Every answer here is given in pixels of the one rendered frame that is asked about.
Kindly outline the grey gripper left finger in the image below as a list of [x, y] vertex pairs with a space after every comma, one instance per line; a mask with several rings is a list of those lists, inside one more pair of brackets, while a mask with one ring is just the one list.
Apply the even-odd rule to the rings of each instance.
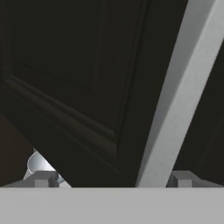
[[11, 188], [70, 188], [65, 180], [59, 180], [59, 174], [56, 171], [36, 171], [26, 179], [6, 185]]

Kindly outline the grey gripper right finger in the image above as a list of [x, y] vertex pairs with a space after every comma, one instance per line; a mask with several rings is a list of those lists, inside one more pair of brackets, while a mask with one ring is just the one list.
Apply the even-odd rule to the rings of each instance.
[[190, 171], [172, 171], [167, 183], [167, 187], [203, 188], [221, 187], [221, 185], [201, 179]]

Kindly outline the dark cabinet door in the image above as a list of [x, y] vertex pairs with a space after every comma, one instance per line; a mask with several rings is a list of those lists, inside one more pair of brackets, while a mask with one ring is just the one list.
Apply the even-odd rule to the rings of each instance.
[[189, 0], [0, 0], [0, 112], [74, 187], [129, 187]]

